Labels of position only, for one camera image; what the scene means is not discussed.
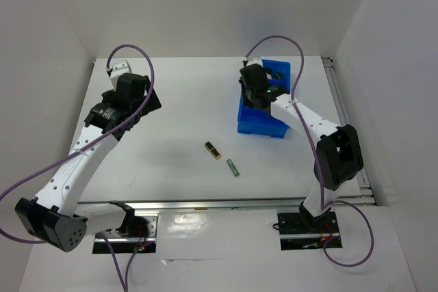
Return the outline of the black gold lipstick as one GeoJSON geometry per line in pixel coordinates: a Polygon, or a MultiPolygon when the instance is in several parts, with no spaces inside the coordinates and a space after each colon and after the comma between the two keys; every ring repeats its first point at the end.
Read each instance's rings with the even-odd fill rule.
{"type": "Polygon", "coordinates": [[[221,157],[220,152],[211,142],[205,142],[204,147],[214,159],[219,159],[221,157]]]}

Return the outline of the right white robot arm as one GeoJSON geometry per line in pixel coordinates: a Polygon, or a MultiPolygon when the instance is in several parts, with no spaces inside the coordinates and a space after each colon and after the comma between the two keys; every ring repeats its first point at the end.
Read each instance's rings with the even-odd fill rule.
{"type": "Polygon", "coordinates": [[[339,190],[364,167],[357,130],[331,122],[292,97],[282,85],[272,85],[260,60],[246,60],[240,69],[244,104],[284,122],[305,136],[313,153],[317,185],[299,206],[300,227],[313,232],[335,203],[339,190]]]}

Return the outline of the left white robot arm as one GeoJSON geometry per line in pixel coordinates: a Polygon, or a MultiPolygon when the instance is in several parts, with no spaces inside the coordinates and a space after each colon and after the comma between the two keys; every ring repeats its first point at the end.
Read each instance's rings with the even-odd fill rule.
{"type": "Polygon", "coordinates": [[[87,235],[113,230],[121,237],[145,237],[149,223],[129,205],[109,201],[96,206],[78,202],[90,179],[123,135],[161,103],[148,76],[123,73],[102,94],[85,119],[72,159],[31,199],[21,198],[15,212],[33,237],[63,252],[74,250],[87,235]]]}

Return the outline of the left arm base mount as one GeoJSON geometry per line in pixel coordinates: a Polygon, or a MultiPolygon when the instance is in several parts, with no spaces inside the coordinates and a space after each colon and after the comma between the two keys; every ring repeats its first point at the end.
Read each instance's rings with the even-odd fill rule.
{"type": "Polygon", "coordinates": [[[130,233],[120,234],[115,229],[101,232],[111,244],[115,254],[156,253],[159,214],[157,212],[139,211],[136,215],[142,217],[146,224],[137,224],[130,233]]]}

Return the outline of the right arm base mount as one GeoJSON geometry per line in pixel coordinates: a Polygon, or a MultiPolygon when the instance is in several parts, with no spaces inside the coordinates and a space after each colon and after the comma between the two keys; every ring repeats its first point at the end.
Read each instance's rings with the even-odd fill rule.
{"type": "Polygon", "coordinates": [[[279,233],[282,251],[322,249],[326,241],[327,248],[343,248],[334,211],[313,226],[305,226],[298,212],[277,213],[272,228],[279,233]]]}

